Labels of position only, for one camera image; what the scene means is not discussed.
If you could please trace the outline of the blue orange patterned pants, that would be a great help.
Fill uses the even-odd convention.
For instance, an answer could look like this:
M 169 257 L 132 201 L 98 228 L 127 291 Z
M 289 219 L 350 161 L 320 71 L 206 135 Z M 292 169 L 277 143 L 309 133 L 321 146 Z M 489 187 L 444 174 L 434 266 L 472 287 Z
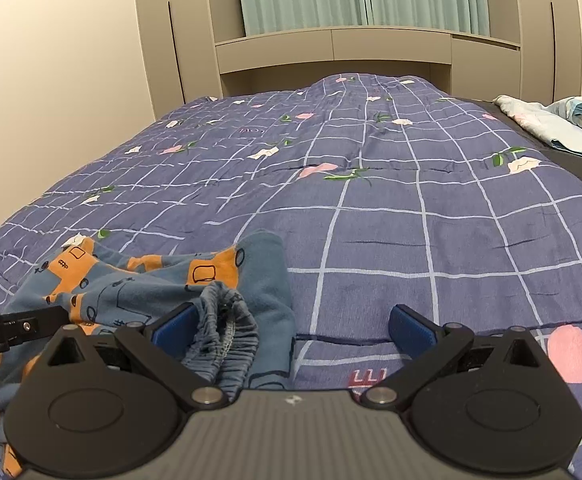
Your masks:
M 198 334 L 175 360 L 142 330 L 185 302 Z M 270 232 L 214 254 L 138 258 L 83 238 L 37 263 L 3 314 L 56 306 L 67 325 L 0 353 L 1 476 L 125 474 L 203 414 L 291 386 L 291 287 Z

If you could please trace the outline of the purple checked floral quilt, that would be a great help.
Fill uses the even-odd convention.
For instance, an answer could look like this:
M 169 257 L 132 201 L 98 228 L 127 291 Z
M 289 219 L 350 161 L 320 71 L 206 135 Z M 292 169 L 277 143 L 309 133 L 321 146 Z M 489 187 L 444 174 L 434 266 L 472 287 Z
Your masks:
M 285 246 L 297 388 L 359 392 L 403 365 L 387 324 L 407 304 L 480 333 L 527 327 L 582 406 L 582 180 L 415 76 L 173 110 L 0 226 L 0 312 L 76 235 L 135 259 L 230 252 L 258 230 Z

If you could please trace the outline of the grey orange quilted mattress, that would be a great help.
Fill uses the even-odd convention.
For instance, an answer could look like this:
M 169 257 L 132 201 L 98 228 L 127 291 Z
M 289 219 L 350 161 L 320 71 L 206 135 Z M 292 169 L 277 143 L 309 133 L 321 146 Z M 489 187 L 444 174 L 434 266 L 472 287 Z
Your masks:
M 545 143 L 542 143 L 541 140 L 536 139 L 530 133 L 527 133 L 524 129 L 522 129 L 516 122 L 506 116 L 500 110 L 500 108 L 492 102 L 471 99 L 464 100 L 463 102 L 472 103 L 481 107 L 484 112 L 491 114 L 496 119 L 500 120 L 500 122 L 503 122 L 507 127 L 515 131 L 519 138 L 524 139 L 527 143 L 532 144 L 534 148 L 537 148 L 538 151 L 545 155 L 549 160 L 555 162 L 563 169 L 568 170 L 571 174 L 574 174 L 574 176 L 578 177 L 579 180 L 582 181 L 582 157 L 567 152 L 558 151 L 554 148 L 549 148 L 549 146 Z

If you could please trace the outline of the light blue white blanket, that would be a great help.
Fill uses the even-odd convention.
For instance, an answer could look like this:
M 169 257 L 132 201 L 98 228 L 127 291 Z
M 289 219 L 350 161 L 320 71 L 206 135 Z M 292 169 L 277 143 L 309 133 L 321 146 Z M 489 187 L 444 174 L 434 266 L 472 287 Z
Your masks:
M 550 105 L 498 96 L 494 103 L 535 138 L 556 150 L 582 156 L 582 96 Z

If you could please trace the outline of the beige built-in cabinet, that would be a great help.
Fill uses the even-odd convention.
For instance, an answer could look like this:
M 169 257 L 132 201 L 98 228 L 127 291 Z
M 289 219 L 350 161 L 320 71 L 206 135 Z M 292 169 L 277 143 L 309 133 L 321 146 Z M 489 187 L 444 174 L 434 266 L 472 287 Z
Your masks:
M 295 89 L 337 73 L 417 75 L 453 96 L 550 103 L 582 88 L 578 0 L 487 0 L 487 35 L 330 25 L 251 35 L 244 0 L 136 0 L 155 114 L 200 96 Z

